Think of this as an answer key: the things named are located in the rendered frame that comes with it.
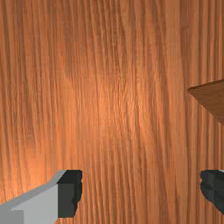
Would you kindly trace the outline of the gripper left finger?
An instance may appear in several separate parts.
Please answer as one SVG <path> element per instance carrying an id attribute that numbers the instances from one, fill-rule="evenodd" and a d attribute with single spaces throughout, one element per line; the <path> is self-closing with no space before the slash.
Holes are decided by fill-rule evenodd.
<path id="1" fill-rule="evenodd" d="M 73 218 L 82 195 L 82 171 L 58 171 L 49 182 L 0 205 L 0 224 L 54 224 Z"/>

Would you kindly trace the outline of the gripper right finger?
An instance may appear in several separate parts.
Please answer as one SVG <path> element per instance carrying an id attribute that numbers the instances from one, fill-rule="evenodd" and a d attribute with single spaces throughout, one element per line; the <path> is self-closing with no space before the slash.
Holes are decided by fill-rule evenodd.
<path id="1" fill-rule="evenodd" d="M 224 170 L 204 170 L 200 178 L 203 196 L 224 215 Z"/>

